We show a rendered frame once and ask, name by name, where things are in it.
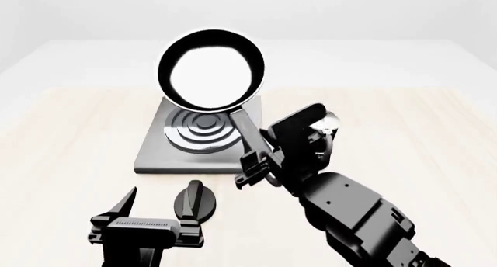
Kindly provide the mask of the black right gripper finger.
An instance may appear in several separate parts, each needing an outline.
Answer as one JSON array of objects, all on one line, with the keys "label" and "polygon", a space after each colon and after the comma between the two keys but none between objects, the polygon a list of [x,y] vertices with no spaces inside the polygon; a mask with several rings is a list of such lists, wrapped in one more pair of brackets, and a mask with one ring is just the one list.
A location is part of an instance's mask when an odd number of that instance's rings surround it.
[{"label": "black right gripper finger", "polygon": [[270,185],[274,185],[274,177],[268,161],[271,154],[271,151],[250,150],[242,155],[240,158],[242,173],[235,177],[237,189],[242,189],[246,185],[253,186],[263,179],[267,180]]},{"label": "black right gripper finger", "polygon": [[261,150],[262,154],[270,157],[278,157],[280,152],[280,143],[278,140],[266,129],[259,129],[259,133],[265,142]]}]

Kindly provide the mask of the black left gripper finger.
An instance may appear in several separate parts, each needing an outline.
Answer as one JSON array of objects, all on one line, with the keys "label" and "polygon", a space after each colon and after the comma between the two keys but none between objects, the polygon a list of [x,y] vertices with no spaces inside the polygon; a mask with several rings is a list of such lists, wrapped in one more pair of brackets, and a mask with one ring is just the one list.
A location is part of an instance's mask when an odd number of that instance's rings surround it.
[{"label": "black left gripper finger", "polygon": [[200,180],[192,180],[183,193],[182,220],[199,220],[202,194],[203,183]]},{"label": "black left gripper finger", "polygon": [[115,220],[118,217],[128,217],[134,205],[137,195],[137,187],[133,187],[128,194],[122,198],[113,208],[106,213],[101,213],[91,218],[91,220]]}]

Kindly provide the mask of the black frying pan white inside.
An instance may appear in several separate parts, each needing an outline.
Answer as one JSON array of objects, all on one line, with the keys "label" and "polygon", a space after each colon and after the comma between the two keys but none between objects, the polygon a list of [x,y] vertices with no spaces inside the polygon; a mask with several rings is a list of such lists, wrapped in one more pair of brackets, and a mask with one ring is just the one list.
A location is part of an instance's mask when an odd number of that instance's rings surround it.
[{"label": "black frying pan white inside", "polygon": [[160,57],[157,80],[164,97],[192,113],[228,115],[247,152],[264,140],[243,106],[264,82],[261,50],[240,33],[202,29],[171,43]]}]

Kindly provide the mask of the dark round stove knob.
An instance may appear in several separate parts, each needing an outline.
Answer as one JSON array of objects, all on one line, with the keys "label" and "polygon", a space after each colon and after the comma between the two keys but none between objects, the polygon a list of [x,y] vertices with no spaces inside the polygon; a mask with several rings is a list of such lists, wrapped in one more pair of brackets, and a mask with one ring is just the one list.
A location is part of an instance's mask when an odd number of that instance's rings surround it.
[{"label": "dark round stove knob", "polygon": [[[181,220],[182,219],[182,208],[184,196],[186,194],[186,189],[183,189],[175,198],[174,201],[174,212],[176,217]],[[207,222],[215,213],[216,210],[216,198],[214,192],[212,192],[209,188],[203,187],[201,199],[200,199],[200,208],[197,214],[197,221],[201,224]]]}]

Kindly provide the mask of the grey square stove with burner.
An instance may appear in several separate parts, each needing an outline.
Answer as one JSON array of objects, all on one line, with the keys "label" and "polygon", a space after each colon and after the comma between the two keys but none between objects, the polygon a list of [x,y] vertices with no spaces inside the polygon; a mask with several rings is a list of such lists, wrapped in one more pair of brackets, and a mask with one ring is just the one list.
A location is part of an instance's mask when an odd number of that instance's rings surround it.
[{"label": "grey square stove with burner", "polygon": [[192,113],[162,99],[134,162],[137,174],[238,174],[242,138],[225,113]]}]

